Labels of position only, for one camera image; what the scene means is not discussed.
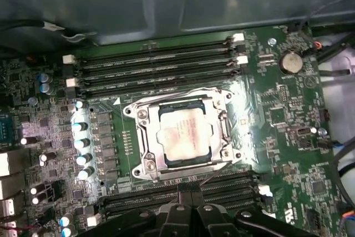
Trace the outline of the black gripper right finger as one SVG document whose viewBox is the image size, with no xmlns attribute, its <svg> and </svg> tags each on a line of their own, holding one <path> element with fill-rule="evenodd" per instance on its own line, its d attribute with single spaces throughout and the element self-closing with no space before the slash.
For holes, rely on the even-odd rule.
<svg viewBox="0 0 355 237">
<path fill-rule="evenodd" d="M 206 204 L 198 183 L 191 184 L 191 196 L 205 236 L 302 236 L 302 230 L 259 210 L 245 209 L 229 216 L 216 204 Z"/>
</svg>

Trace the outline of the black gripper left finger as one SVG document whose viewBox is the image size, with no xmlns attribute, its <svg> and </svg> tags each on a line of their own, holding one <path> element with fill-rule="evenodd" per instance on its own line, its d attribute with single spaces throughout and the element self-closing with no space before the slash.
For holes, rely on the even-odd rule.
<svg viewBox="0 0 355 237">
<path fill-rule="evenodd" d="M 164 204 L 157 213 L 137 208 L 79 236 L 189 236 L 194 183 L 177 188 L 177 203 Z"/>
</svg>

